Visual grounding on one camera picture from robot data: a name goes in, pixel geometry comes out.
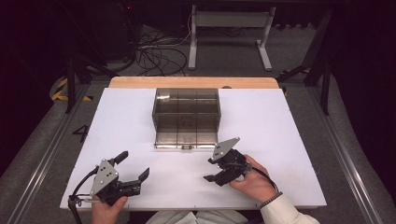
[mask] white table surface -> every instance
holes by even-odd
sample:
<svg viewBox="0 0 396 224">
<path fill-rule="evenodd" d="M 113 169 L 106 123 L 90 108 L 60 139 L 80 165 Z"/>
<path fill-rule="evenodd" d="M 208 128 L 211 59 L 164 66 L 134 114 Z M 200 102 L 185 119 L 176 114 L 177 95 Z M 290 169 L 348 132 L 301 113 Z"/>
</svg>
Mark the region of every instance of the white table surface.
<svg viewBox="0 0 396 224">
<path fill-rule="evenodd" d="M 120 181 L 136 180 L 150 168 L 141 194 L 130 197 L 129 210 L 257 209 L 258 203 L 228 185 L 207 182 L 204 175 L 220 170 L 207 160 L 213 150 L 163 152 L 154 148 L 152 108 L 155 89 L 104 90 L 89 134 L 61 201 L 101 159 L 122 151 L 129 157 L 115 166 Z M 282 90 L 220 89 L 219 141 L 240 137 L 234 147 L 265 166 L 279 190 L 297 207 L 326 205 Z M 78 193 L 89 193 L 93 177 Z M 91 208 L 83 203 L 80 209 Z"/>
</svg>

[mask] gray carpet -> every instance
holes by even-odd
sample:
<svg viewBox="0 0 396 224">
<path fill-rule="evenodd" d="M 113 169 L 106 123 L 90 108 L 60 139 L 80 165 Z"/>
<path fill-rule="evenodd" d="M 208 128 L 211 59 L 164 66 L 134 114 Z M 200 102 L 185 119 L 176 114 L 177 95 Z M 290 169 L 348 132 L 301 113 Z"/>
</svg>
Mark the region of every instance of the gray carpet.
<svg viewBox="0 0 396 224">
<path fill-rule="evenodd" d="M 287 28 L 283 31 L 273 29 L 268 39 L 267 51 L 273 65 L 272 72 L 265 72 L 254 41 L 261 30 L 244 30 L 235 38 L 224 37 L 216 32 L 203 32 L 198 36 L 197 66 L 194 71 L 185 69 L 188 76 L 208 77 L 277 77 L 279 72 L 299 65 L 314 34 L 312 28 Z M 189 44 L 175 47 L 186 55 Z M 168 55 L 174 61 L 182 62 L 177 54 Z M 121 72 L 123 76 L 134 76 L 143 70 L 136 64 Z M 365 223 L 356 198 L 349 186 L 345 173 L 334 154 L 331 139 L 315 109 L 315 102 L 302 83 L 304 75 L 299 75 L 282 86 L 286 86 L 290 111 L 295 119 L 306 150 L 317 171 L 327 206 L 313 210 L 302 210 L 320 223 Z M 66 130 L 64 139 L 45 175 L 41 187 L 32 204 L 28 207 L 22 223 L 74 223 L 71 213 L 59 208 L 61 197 L 66 188 L 78 154 L 82 148 L 80 135 L 72 134 L 82 125 L 90 125 L 108 78 L 94 76 L 87 95 L 93 96 L 91 102 L 81 102 Z M 46 152 L 66 109 L 67 102 L 56 101 L 46 117 L 37 126 L 21 149 L 14 162 L 0 179 L 0 223 L 7 223 L 10 215 L 23 194 L 31 175 Z M 347 118 L 336 82 L 332 79 L 329 110 L 331 119 L 346 146 L 351 159 L 361 175 L 370 197 L 384 223 L 396 223 L 396 209 L 381 181 L 361 151 Z M 129 214 L 123 212 L 119 223 L 126 223 Z M 81 213 L 83 223 L 90 223 L 91 214 Z"/>
</svg>

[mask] sleeve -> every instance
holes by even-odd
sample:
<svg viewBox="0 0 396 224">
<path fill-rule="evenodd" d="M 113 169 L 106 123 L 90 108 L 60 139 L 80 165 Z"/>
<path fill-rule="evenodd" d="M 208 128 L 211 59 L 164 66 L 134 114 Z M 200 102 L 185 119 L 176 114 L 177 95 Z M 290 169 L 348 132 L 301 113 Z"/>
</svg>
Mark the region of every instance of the sleeve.
<svg viewBox="0 0 396 224">
<path fill-rule="evenodd" d="M 319 224 L 313 217 L 297 211 L 283 194 L 265 205 L 260 211 L 265 224 Z"/>
</svg>

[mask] metal frame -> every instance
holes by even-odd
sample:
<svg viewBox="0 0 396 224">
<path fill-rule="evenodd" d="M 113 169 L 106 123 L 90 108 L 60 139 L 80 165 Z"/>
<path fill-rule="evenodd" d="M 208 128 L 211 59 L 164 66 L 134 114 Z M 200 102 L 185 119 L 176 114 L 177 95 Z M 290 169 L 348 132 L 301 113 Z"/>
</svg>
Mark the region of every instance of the metal frame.
<svg viewBox="0 0 396 224">
<path fill-rule="evenodd" d="M 257 40 L 257 47 L 262 56 L 262 63 L 266 71 L 272 71 L 265 43 L 270 33 L 271 24 L 275 16 L 275 7 L 271 7 L 269 12 L 216 12 L 197 11 L 196 5 L 191 10 L 191 45 L 189 69 L 194 70 L 196 65 L 197 38 L 196 27 L 265 27 L 262 39 Z"/>
</svg>

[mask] human hand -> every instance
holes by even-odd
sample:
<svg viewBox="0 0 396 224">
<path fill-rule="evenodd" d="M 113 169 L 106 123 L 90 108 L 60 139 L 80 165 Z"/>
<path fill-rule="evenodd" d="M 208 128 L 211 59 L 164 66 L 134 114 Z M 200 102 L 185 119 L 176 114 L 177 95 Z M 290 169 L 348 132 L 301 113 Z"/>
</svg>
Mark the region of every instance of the human hand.
<svg viewBox="0 0 396 224">
<path fill-rule="evenodd" d="M 94 200 L 100 200 L 98 196 L 93 196 Z M 122 207 L 128 201 L 128 197 L 120 197 L 113 206 L 107 203 L 93 203 L 92 204 L 92 224 L 115 224 L 117 216 Z"/>
<path fill-rule="evenodd" d="M 245 155 L 247 163 L 250 163 L 253 167 L 265 172 L 268 175 L 267 169 L 256 162 L 249 155 Z M 234 189 L 238 189 L 244 192 L 248 197 L 264 203 L 274 197 L 277 192 L 267 178 L 260 175 L 257 171 L 252 170 L 245 175 L 244 180 L 233 180 L 230 182 L 230 186 Z"/>
</svg>

